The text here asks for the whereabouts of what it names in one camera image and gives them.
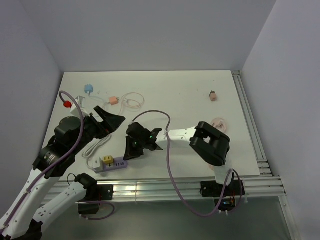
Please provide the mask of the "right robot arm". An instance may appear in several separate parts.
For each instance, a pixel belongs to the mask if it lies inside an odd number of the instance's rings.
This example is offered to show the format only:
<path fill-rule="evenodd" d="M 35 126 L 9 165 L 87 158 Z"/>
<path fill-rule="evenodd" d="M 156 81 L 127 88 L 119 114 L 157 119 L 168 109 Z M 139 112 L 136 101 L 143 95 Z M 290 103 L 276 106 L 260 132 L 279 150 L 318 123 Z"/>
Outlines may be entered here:
<path fill-rule="evenodd" d="M 227 160 L 230 151 L 230 138 L 207 122 L 185 129 L 148 130 L 138 122 L 133 122 L 126 131 L 126 144 L 123 159 L 137 159 L 144 150 L 162 151 L 171 148 L 192 148 L 207 164 L 213 166 L 216 189 L 222 195 L 234 188 L 235 173 Z"/>

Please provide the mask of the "yellow plug adapter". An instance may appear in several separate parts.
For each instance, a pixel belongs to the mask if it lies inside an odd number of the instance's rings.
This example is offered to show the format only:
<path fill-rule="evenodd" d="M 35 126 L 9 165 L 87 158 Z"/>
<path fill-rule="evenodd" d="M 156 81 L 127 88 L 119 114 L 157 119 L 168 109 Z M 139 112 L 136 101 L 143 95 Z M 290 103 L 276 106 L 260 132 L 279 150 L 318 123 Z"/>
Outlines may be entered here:
<path fill-rule="evenodd" d="M 105 165 L 111 165 L 114 163 L 114 158 L 111 155 L 104 156 L 102 161 Z"/>

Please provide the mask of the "white plug adapter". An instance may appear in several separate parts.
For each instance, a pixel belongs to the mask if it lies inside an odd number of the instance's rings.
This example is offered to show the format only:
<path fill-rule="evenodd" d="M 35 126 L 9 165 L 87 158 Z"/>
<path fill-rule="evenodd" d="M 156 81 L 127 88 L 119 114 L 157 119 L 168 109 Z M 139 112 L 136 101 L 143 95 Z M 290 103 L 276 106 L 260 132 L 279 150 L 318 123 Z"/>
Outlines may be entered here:
<path fill-rule="evenodd" d="M 100 157 L 94 157 L 91 161 L 93 171 L 100 172 L 103 170 L 103 162 Z"/>

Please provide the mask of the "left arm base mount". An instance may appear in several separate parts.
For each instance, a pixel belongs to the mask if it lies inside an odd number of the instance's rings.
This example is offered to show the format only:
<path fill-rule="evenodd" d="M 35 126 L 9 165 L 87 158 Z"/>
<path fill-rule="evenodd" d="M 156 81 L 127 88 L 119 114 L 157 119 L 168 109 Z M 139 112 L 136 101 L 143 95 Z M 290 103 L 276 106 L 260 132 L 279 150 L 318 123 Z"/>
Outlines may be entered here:
<path fill-rule="evenodd" d="M 116 207 L 110 201 L 113 199 L 114 185 L 113 184 L 98 184 L 90 188 L 85 197 L 78 201 L 77 211 L 81 219 L 87 221 L 102 221 L 111 217 L 116 212 Z M 105 216 L 96 216 L 103 206 L 109 206 L 110 213 Z"/>

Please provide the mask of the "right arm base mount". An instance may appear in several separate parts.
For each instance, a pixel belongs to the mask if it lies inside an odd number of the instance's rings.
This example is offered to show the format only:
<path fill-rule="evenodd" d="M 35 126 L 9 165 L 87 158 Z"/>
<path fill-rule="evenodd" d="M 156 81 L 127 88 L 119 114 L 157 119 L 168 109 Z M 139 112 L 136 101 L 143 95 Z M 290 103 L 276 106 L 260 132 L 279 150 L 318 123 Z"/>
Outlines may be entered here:
<path fill-rule="evenodd" d="M 214 204 L 216 206 L 218 205 L 222 190 L 223 185 L 217 184 L 213 180 L 200 182 L 199 193 L 204 198 L 214 198 Z M 234 210 L 245 194 L 246 192 L 243 181 L 238 179 L 232 180 L 230 185 L 225 187 L 223 198 L 218 206 L 218 211 L 220 213 L 229 213 Z"/>

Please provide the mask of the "purple power strip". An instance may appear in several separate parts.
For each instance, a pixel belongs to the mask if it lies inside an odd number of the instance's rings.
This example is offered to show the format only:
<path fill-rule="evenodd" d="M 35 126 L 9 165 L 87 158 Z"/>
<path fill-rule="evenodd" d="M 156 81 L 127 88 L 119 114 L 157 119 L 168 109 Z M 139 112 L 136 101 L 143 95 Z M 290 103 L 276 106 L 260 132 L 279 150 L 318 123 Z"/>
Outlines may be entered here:
<path fill-rule="evenodd" d="M 113 159 L 112 163 L 104 163 L 101 159 L 97 162 L 96 166 L 93 167 L 93 171 L 96 174 L 101 174 L 105 172 L 125 169 L 128 167 L 128 162 L 124 160 L 123 157 L 116 157 Z"/>

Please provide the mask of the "brown pink plug adapter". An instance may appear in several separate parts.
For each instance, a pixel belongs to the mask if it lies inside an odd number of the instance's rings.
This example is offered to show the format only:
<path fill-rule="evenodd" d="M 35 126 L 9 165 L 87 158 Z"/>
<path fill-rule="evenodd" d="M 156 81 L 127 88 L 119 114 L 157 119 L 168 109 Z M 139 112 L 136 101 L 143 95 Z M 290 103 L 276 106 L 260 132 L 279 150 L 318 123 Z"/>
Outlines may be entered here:
<path fill-rule="evenodd" d="M 209 99 L 210 99 L 210 101 L 211 102 L 214 102 L 214 101 L 216 101 L 217 100 L 217 94 L 216 94 L 216 92 L 215 91 L 211 91 L 210 92 L 210 94 L 209 94 Z"/>

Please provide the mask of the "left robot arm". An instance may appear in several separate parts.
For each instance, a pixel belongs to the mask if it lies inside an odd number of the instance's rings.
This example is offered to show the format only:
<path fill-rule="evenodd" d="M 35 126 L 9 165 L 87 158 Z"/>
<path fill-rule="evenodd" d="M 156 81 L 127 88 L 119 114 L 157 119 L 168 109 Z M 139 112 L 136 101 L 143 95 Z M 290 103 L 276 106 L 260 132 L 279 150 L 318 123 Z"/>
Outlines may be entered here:
<path fill-rule="evenodd" d="M 74 203 L 97 197 L 97 181 L 86 173 L 76 176 L 74 183 L 45 205 L 41 205 L 51 188 L 76 161 L 76 155 L 94 139 L 114 133 L 125 117 L 106 112 L 96 106 L 101 117 L 63 118 L 33 163 L 22 191 L 0 220 L 2 240 L 39 240 L 48 226 Z"/>

